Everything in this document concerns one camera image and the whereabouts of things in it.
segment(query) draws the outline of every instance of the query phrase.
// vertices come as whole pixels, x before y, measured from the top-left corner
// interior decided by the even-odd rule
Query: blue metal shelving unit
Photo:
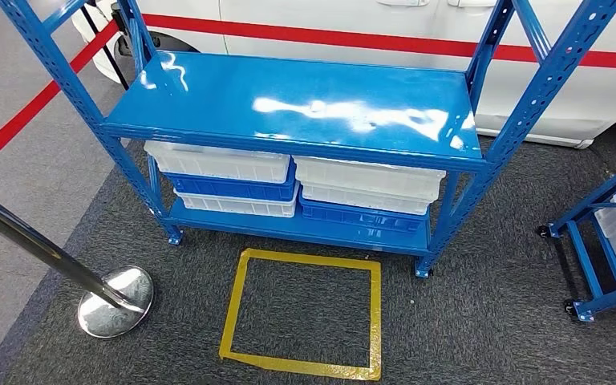
[[[592,322],[594,315],[612,307],[616,307],[616,290],[604,293],[598,282],[598,277],[587,253],[585,243],[582,240],[578,225],[583,221],[590,221],[594,227],[598,239],[601,242],[603,253],[606,255],[610,271],[616,282],[616,256],[610,241],[604,236],[594,212],[599,209],[616,207],[616,202],[610,199],[616,195],[616,174],[601,187],[594,190],[587,198],[582,200],[567,212],[563,217],[553,223],[540,227],[543,237],[560,237],[564,232],[570,236],[577,257],[579,258],[582,271],[590,288],[592,299],[589,301],[569,300],[565,309],[571,315],[583,322]]]
[[[551,45],[527,0],[500,0],[466,71],[157,51],[135,0],[119,0],[138,76],[104,117],[51,33],[83,0],[68,0],[41,22],[26,0],[0,5],[154,214],[173,244],[178,226],[385,250],[415,256],[418,277],[431,267],[532,126],[616,12],[616,0],[584,0]],[[484,154],[473,114],[485,73],[513,12],[539,69]],[[120,138],[321,156],[448,170],[436,227],[417,233],[345,223],[166,209],[149,160],[147,182]],[[456,193],[462,172],[469,174]]]

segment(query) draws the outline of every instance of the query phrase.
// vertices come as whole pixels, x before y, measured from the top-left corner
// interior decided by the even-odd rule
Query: chrome stanchion base
[[[124,266],[102,277],[110,287],[143,311],[115,308],[93,293],[81,298],[77,319],[83,331],[98,338],[112,338],[133,329],[150,310],[155,286],[150,275],[140,267]]]

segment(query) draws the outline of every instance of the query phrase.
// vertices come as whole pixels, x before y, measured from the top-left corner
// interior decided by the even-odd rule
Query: blue plastic bin
[[[293,161],[290,161],[285,183],[253,182],[249,180],[173,174],[170,172],[164,173],[179,193],[285,202],[294,199],[295,174],[296,164]]]
[[[348,223],[370,229],[395,230],[403,233],[415,233],[419,225],[428,221],[428,212],[424,215],[393,213],[364,207],[338,205],[335,203],[303,199],[298,192],[298,203],[303,207],[303,217],[317,221]]]

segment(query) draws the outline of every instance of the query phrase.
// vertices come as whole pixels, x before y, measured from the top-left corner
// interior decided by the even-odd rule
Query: yellow tape square
[[[279,359],[262,355],[246,355],[231,351],[235,326],[237,325],[237,314],[240,309],[242,289],[244,288],[246,270],[250,258],[369,270],[371,272],[370,366],[349,367],[329,363],[312,363],[294,359]],[[381,377],[381,265],[373,261],[246,249],[242,252],[240,263],[237,265],[233,293],[230,296],[230,306],[228,307],[228,315],[225,318],[225,326],[223,328],[223,336],[221,338],[221,346],[218,349],[218,355],[220,355],[222,359],[234,359],[271,371],[288,371],[305,375],[325,375],[340,379],[379,379]]]

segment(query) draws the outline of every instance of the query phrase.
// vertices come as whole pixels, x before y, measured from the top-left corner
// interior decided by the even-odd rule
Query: gray carpet
[[[218,358],[237,259],[248,247],[381,262],[381,383],[616,383],[616,310],[593,324],[571,322],[562,301],[571,290],[588,295],[575,256],[563,242],[560,260],[554,243],[534,232],[616,170],[612,148],[524,144],[426,281],[414,278],[411,257],[394,254],[196,229],[171,246],[114,171],[107,183],[115,187],[77,256],[97,271],[145,268],[157,287],[152,312],[125,336],[90,338],[75,324],[81,290],[63,280],[3,367],[5,383],[360,383]],[[139,143],[130,149],[143,159]],[[349,269],[251,261],[233,349],[365,365],[368,279]]]

